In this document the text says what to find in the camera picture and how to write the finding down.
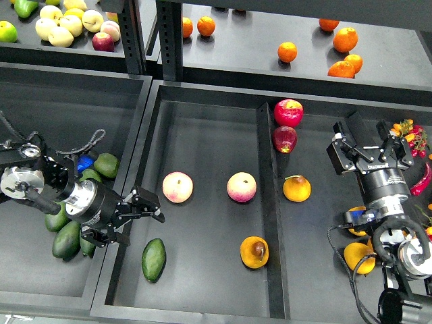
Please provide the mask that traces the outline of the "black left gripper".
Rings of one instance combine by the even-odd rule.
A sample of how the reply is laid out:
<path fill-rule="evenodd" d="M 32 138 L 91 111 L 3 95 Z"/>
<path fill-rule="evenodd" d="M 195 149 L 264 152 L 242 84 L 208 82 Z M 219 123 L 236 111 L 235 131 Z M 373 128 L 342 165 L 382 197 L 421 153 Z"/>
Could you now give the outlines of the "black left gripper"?
<path fill-rule="evenodd" d="M 80 236 L 87 242 L 103 248 L 108 244 L 130 245 L 128 234 L 119 229 L 133 219 L 151 217 L 165 222 L 159 197 L 140 186 L 133 186 L 129 195 L 122 197 L 96 180 L 75 183 L 65 199 L 67 216 L 80 223 Z"/>

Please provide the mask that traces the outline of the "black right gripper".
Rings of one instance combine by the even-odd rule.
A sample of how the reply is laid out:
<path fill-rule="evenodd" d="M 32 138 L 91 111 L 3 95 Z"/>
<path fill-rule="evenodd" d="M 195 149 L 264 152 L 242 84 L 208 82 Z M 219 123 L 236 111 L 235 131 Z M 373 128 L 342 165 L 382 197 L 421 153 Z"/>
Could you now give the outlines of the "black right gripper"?
<path fill-rule="evenodd" d="M 404 171 L 414 165 L 414 158 L 407 140 L 395 135 L 385 121 L 379 121 L 376 127 L 382 140 L 378 161 L 371 162 L 371 156 L 347 137 L 340 121 L 333 125 L 332 149 L 340 165 L 356 163 L 360 195 L 366 207 L 377 206 L 387 198 L 403 203 L 411 195 Z"/>

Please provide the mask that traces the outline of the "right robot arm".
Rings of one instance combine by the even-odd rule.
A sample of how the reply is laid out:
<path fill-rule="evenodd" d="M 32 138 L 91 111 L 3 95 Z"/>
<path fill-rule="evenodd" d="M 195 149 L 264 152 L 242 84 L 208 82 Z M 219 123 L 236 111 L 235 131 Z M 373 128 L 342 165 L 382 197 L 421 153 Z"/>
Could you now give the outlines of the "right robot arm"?
<path fill-rule="evenodd" d="M 337 122 L 333 131 L 327 154 L 337 174 L 356 174 L 363 201 L 343 214 L 341 227 L 369 237 L 369 243 L 353 242 L 337 253 L 360 316 L 365 323 L 430 323 L 431 239 L 403 209 L 412 195 L 403 172 L 414 164 L 407 140 L 380 121 L 381 144 L 374 143 L 357 114 Z M 369 272 L 367 265 L 382 269 L 376 315 L 360 301 L 356 283 Z"/>

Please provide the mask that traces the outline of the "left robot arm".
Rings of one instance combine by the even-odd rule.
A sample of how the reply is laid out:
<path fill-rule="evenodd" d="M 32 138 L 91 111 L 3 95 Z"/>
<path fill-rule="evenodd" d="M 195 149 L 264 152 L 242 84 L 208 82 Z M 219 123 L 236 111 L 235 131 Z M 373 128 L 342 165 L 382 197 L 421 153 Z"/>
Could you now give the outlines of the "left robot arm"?
<path fill-rule="evenodd" d="M 78 159 L 105 137 L 104 129 L 96 130 L 82 148 L 55 151 L 37 131 L 24 135 L 4 115 L 1 122 L 10 133 L 1 141 L 3 198 L 51 215 L 64 210 L 80 224 L 81 237 L 98 247 L 116 242 L 129 245 L 129 237 L 119 229 L 133 219 L 165 222 L 158 196 L 140 186 L 122 197 L 94 179 L 79 180 Z"/>

